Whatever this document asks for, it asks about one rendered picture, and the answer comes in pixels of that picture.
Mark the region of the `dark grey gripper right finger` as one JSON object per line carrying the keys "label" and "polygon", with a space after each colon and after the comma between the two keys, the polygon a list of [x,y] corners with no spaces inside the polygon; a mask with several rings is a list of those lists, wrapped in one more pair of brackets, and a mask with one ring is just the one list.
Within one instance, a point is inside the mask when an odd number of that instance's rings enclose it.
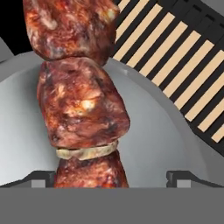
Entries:
{"label": "dark grey gripper right finger", "polygon": [[216,187],[224,188],[224,185],[218,185],[198,178],[190,171],[168,171],[166,173],[167,187],[171,188],[194,188],[194,187]]}

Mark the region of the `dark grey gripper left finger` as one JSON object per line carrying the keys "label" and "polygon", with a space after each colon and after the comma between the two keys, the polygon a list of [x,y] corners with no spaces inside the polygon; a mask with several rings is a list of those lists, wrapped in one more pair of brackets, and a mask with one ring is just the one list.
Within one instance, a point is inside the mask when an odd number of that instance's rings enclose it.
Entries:
{"label": "dark grey gripper left finger", "polygon": [[6,187],[52,188],[54,183],[54,171],[33,171],[23,179],[0,185]]}

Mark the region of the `brown meat kebab skewer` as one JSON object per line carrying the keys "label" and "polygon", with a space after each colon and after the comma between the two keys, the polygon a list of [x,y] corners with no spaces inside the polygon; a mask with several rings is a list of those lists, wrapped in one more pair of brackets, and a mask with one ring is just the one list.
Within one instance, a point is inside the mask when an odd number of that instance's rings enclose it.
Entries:
{"label": "brown meat kebab skewer", "polygon": [[117,146],[130,117],[104,70],[119,7],[113,0],[23,0],[23,10],[31,47],[43,59],[37,98],[59,157],[55,187],[127,187]]}

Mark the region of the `grey round tupperware container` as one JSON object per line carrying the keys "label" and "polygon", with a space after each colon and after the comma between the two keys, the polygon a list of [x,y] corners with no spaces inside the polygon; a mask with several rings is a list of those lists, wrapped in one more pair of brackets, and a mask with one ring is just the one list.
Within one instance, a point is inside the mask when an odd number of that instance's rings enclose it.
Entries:
{"label": "grey round tupperware container", "polygon": [[[58,165],[36,98],[41,62],[33,52],[0,62],[0,185]],[[193,134],[152,82],[114,59],[105,69],[131,120],[118,145],[130,186],[163,187],[168,171],[224,186],[224,158]]]}

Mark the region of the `black slatted dish rack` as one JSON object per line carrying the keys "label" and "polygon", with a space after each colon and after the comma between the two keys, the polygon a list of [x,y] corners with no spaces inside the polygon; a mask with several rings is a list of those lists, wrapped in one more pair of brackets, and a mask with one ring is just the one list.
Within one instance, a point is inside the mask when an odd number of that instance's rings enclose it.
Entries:
{"label": "black slatted dish rack", "polygon": [[202,0],[115,0],[112,57],[153,82],[224,157],[224,17]]}

